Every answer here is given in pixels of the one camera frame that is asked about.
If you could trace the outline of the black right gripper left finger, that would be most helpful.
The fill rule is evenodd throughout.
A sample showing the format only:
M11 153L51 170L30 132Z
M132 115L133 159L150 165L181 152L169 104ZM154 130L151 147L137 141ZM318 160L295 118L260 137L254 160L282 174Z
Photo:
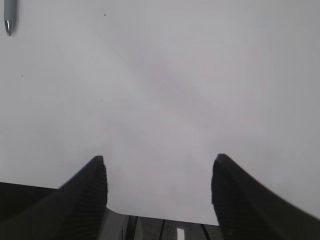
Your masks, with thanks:
M96 240L108 201L107 171L95 156L58 189L2 182L2 240Z

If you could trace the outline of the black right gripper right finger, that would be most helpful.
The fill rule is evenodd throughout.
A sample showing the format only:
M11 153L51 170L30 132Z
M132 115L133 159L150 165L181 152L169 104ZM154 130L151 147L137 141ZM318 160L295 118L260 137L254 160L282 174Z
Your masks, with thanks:
M320 220L279 197L224 153L214 160L211 202L226 240L318 240Z

